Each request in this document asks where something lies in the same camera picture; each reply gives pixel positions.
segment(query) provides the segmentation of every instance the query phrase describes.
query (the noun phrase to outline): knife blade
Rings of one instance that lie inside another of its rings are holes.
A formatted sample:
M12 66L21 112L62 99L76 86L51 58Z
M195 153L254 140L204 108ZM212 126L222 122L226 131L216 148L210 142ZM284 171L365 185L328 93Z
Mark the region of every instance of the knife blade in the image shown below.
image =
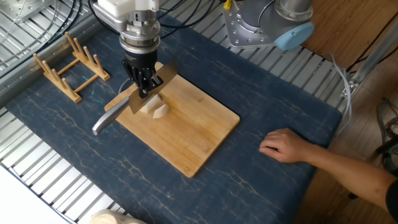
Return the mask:
M108 127L128 106L130 106L132 113L136 114L151 96L158 94L177 75L177 64L175 60L172 60L170 63L160 68L156 72L156 75L163 80L163 84L149 92L145 98L139 96L138 88L134 90L130 96L125 97L100 117L92 128L94 135L98 135L102 130Z
M151 96L158 94L177 75L177 63L175 60L160 68L156 75L163 80L163 84L150 91L145 98L139 97L139 89L131 93L129 105L133 114L136 114Z

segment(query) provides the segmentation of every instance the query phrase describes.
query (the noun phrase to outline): knife handle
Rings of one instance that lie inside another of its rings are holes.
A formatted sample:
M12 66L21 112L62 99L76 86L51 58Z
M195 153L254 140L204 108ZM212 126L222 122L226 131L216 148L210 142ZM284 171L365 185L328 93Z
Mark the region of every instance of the knife handle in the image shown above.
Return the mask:
M108 127L123 111L129 106L130 98L126 97L118 104L114 105L110 110L105 112L102 117L93 126L94 135L98 135L102 130Z

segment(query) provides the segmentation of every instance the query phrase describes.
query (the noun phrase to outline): wire rack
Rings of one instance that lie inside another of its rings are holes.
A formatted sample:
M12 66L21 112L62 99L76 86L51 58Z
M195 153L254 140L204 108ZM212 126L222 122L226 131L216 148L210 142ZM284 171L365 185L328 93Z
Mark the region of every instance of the wire rack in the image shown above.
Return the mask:
M33 15L28 20L15 23L6 37L5 41L0 44L0 77L5 69L12 69L18 64L23 56L34 53L46 41L48 41L62 25L67 18L73 5L72 0L56 0L49 7ZM73 8L73 14L69 18L67 24L71 23L76 17L79 8L79 1L76 1ZM87 0L82 1L80 15L84 15L89 11ZM0 11L0 39L3 39L10 29L13 19Z

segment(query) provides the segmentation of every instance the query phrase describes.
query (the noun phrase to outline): white object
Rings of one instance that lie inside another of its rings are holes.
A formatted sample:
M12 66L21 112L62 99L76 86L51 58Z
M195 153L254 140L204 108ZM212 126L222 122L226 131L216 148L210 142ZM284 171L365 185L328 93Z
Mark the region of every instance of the white object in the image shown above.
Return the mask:
M0 166L1 223L69 224L31 192L26 185Z
M133 217L127 217L120 213L112 212L108 209L99 211L93 215L89 224L146 224Z
M162 118L164 117L168 112L169 112L169 106L168 105L163 105L160 108L157 108L154 112L153 118Z
M115 17L134 11L159 11L159 0L98 0L98 5Z
M352 116L351 88L349 87L349 84L348 84L348 80L347 80L347 76L346 76L346 69L340 68L339 66L337 66L336 60L331 53L325 53L323 56L325 56L325 55L330 55L337 72L340 74L341 78L343 79L344 87L347 92L347 106L346 106L346 109L344 110L343 119L345 118L345 116L347 115L347 112L348 112L348 120L347 120L346 124L344 124L344 126L341 127L340 130L337 132L336 135L339 135L349 125L349 122L351 121L351 116Z
M144 106L140 109L140 111L143 113L149 113L161 102L162 99L158 94L153 95L144 103Z

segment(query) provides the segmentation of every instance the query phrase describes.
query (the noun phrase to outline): wooden cutting board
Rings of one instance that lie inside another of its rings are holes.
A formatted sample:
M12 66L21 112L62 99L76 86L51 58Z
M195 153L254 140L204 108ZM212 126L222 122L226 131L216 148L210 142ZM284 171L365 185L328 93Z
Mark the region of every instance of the wooden cutting board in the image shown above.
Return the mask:
M158 70L161 63L156 63ZM105 106L109 110L129 96L132 85ZM212 97L176 75L159 93L162 104L170 110L166 116L153 119L149 114L133 114L126 108L116 118L187 177L193 177L225 137L239 123L239 116Z

